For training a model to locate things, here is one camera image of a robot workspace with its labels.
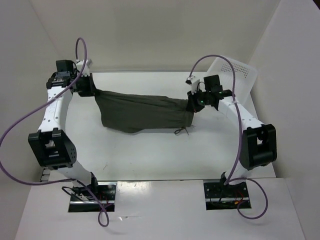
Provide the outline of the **white plastic basket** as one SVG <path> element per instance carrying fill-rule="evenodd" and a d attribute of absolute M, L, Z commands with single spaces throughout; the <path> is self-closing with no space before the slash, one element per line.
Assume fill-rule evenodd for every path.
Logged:
<path fill-rule="evenodd" d="M 258 76 L 258 71 L 245 63 L 228 58 L 235 72 L 236 99 L 244 104 L 248 99 L 250 92 Z M 222 58 L 216 57 L 206 72 L 207 76 L 219 75 L 220 84 L 224 90 L 233 89 L 233 72 L 231 66 Z"/>

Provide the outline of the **olive green shorts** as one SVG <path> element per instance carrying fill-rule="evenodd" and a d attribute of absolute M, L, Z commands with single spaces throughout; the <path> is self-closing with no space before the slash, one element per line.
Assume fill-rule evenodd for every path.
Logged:
<path fill-rule="evenodd" d="M 192 125 L 188 100 L 162 95 L 124 94 L 98 89 L 94 96 L 104 127 L 126 134 L 143 130 L 181 129 Z"/>

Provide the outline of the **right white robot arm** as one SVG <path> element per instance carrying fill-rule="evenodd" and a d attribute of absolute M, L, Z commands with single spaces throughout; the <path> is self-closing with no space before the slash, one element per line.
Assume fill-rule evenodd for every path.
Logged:
<path fill-rule="evenodd" d="M 230 170 L 222 173 L 219 191 L 230 197 L 237 191 L 237 185 L 244 182 L 255 168 L 264 167 L 277 159 L 276 128 L 255 118 L 241 105 L 230 89 L 223 89 L 218 75 L 201 80 L 190 76 L 185 81 L 191 90 L 187 93 L 187 110 L 198 113 L 211 106 L 227 117 L 239 129 L 239 144 L 236 162 Z"/>

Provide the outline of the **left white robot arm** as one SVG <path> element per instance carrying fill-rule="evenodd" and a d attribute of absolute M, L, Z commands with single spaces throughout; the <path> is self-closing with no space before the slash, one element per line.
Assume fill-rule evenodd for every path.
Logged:
<path fill-rule="evenodd" d="M 74 93 L 93 97 L 96 87 L 90 72 L 92 60 L 58 60 L 57 71 L 46 83 L 47 101 L 43 120 L 28 143 L 40 166 L 72 179 L 72 191 L 80 201 L 92 201 L 100 194 L 95 175 L 77 160 L 77 150 L 66 134 L 66 119 Z"/>

